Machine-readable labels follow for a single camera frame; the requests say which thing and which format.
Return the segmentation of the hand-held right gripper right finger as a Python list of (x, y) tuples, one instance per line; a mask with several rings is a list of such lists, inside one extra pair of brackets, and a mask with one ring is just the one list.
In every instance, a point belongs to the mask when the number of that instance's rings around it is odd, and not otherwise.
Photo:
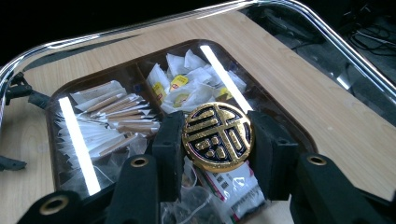
[(291, 192), (291, 170), (299, 144), (272, 117), (259, 111), (249, 111), (247, 116), (254, 131), (249, 166), (267, 200), (286, 201)]

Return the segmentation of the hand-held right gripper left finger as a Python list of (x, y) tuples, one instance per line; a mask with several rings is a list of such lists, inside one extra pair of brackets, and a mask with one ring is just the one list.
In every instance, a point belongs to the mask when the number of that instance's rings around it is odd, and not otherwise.
[(168, 114), (152, 143), (152, 154), (158, 165), (159, 192), (162, 202), (174, 202), (180, 197), (184, 152), (181, 145), (184, 113)]

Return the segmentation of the dark brown compartment box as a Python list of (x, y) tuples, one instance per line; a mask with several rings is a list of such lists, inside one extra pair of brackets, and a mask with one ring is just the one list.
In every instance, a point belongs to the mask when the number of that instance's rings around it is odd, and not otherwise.
[[(49, 105), (46, 108), (46, 117), (56, 189), (60, 189), (60, 174), (72, 169), (71, 164), (67, 162), (67, 158), (64, 154), (71, 151), (76, 155), (70, 132), (67, 129), (62, 108), (59, 104), (60, 99), (68, 98), (69, 104), (74, 108), (71, 97), (69, 96), (70, 91), (83, 90), (110, 80), (117, 80), (128, 92), (139, 94), (150, 103), (161, 125), (164, 117), (168, 114), (161, 109), (161, 105), (154, 91), (147, 82), (149, 72), (155, 63), (158, 63), (163, 70), (167, 70), (165, 55), (171, 53), (184, 56), (188, 49), (191, 49), (207, 63), (210, 63), (210, 61), (207, 59), (205, 52), (211, 49), (225, 71), (229, 74), (236, 88), (241, 92), (253, 109), (279, 122), (299, 144), (297, 150), (301, 152), (316, 151), (317, 146), (306, 129), (290, 115), (223, 46), (209, 40), (193, 39), (133, 59), (127, 63), (122, 63), (103, 71), (77, 78), (64, 84), (52, 94)], [(153, 142), (154, 136), (155, 133), (144, 137), (148, 140), (148, 146)]]

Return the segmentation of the pile of red-label white sachets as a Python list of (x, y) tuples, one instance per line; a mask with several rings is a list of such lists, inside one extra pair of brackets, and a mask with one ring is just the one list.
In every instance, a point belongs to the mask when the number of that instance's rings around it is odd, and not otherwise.
[(197, 177), (198, 185), (218, 198), (224, 224), (236, 224), (265, 204), (265, 197), (248, 162), (225, 173), (195, 167), (184, 157), (184, 167)]

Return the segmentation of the pile of paper-wrapped sticks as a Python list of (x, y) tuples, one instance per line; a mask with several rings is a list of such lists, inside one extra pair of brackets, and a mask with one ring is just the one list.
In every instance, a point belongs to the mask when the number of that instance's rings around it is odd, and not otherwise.
[(69, 92), (89, 156), (98, 160), (158, 131), (160, 122), (143, 96), (117, 80)]

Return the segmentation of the pile of yellow-tagged tea bags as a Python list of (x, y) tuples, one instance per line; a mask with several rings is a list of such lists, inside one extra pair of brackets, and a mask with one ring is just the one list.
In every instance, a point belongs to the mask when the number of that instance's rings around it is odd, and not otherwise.
[(215, 68), (188, 49), (184, 56), (167, 53), (167, 70), (155, 63), (147, 82), (167, 113), (191, 112), (198, 105), (233, 98)]

